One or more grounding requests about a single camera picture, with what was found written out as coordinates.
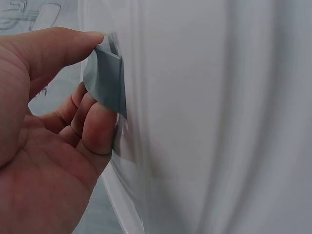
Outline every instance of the hand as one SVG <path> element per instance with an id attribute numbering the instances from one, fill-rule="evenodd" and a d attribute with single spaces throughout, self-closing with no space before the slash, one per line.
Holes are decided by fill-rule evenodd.
<path id="1" fill-rule="evenodd" d="M 0 233 L 68 234 L 111 156 L 116 114 L 81 83 L 53 113 L 28 102 L 103 41 L 52 28 L 0 37 Z"/>

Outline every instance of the peeled tape corner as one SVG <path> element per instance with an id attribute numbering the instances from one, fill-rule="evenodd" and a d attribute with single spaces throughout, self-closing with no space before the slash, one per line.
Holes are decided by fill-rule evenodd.
<path id="1" fill-rule="evenodd" d="M 94 49 L 88 58 L 83 82 L 95 100 L 127 118 L 123 61 L 113 45 L 111 50 L 101 46 Z"/>

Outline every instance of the fingernail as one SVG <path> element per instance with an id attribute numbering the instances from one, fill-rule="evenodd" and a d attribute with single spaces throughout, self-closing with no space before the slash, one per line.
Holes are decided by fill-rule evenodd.
<path id="1" fill-rule="evenodd" d="M 105 36 L 105 34 L 101 32 L 85 32 L 85 33 L 92 37 L 99 38 L 99 39 L 104 39 L 104 36 Z"/>

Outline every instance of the gray tape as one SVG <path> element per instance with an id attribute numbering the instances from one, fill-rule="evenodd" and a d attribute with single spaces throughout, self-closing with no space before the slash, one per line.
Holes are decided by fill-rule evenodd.
<path id="1" fill-rule="evenodd" d="M 127 118 L 123 61 L 120 56 L 97 46 L 88 58 L 83 82 L 95 100 Z"/>

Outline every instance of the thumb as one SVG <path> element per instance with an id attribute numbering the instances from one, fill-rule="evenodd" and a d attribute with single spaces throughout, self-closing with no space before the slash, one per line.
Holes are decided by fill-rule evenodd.
<path id="1" fill-rule="evenodd" d="M 84 33 L 61 27 L 3 38 L 7 42 L 6 48 L 19 57 L 28 71 L 31 81 L 30 100 L 63 67 L 88 57 L 103 39 L 104 35 L 98 32 Z"/>

